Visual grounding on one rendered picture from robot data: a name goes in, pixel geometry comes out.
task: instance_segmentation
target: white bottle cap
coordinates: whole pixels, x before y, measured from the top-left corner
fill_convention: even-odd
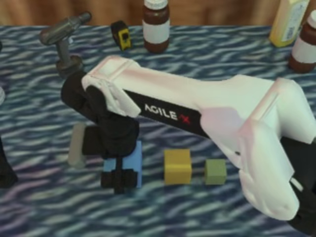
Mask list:
[[[168,5],[168,0],[145,0],[144,5],[151,10],[160,10]]]
[[[312,11],[307,19],[307,23],[316,29],[316,10]]]

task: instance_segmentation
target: white robotic arm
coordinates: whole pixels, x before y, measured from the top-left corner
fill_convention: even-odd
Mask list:
[[[279,220],[296,215],[299,201],[290,182],[300,184],[292,178],[294,169],[280,138],[310,144],[316,121],[294,81],[243,75],[199,81],[109,56],[82,85],[103,91],[109,111],[143,115],[209,137],[239,168],[243,193],[255,208]]]

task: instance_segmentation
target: wavy patterned tablecloth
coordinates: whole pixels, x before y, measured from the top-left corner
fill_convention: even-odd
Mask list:
[[[4,148],[20,181],[0,191],[0,237],[303,237],[285,222],[255,210],[243,197],[237,169],[227,161],[223,186],[204,186],[206,158],[224,158],[209,140],[146,118],[141,123],[143,187],[115,196],[100,187],[102,160],[86,169],[66,163],[72,126],[86,121],[60,100],[57,52],[38,40],[42,27],[0,27],[0,106]],[[172,27],[167,52],[151,55],[141,27],[131,27],[133,48],[120,52],[108,27],[81,27],[71,51],[89,70],[118,54],[141,66],[200,80],[246,74],[295,79],[315,111],[316,74],[287,69],[290,47],[274,48],[267,27]],[[193,180],[165,186],[163,150],[190,148]]]

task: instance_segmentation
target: gray power drill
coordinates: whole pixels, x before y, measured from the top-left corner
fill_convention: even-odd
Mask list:
[[[44,45],[55,44],[59,61],[56,62],[56,68],[62,78],[67,78],[70,74],[83,68],[82,59],[78,56],[69,54],[70,36],[81,25],[89,22],[92,15],[84,12],[79,16],[71,16],[63,21],[48,27],[40,32],[39,40]]]

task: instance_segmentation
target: toy block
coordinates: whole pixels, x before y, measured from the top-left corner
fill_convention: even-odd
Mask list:
[[[207,159],[204,173],[206,185],[225,184],[227,177],[226,161],[224,159]]]
[[[189,184],[192,176],[189,149],[164,151],[164,182],[167,185]]]
[[[103,174],[105,172],[110,173],[116,169],[116,158],[109,158],[106,159],[103,163]],[[142,163],[143,163],[143,155],[142,155],[142,142],[137,141],[135,150],[129,155],[123,158],[123,179],[125,180],[125,186],[131,186],[129,182],[132,182],[133,180],[133,174],[129,171],[135,171],[137,172],[137,184],[136,187],[140,188],[142,187]],[[101,178],[101,186],[102,183],[107,183],[106,176],[103,175],[103,181]]]
[[[85,167],[85,156],[82,154],[84,132],[84,123],[79,122],[74,125],[69,146],[68,164],[77,169]]]

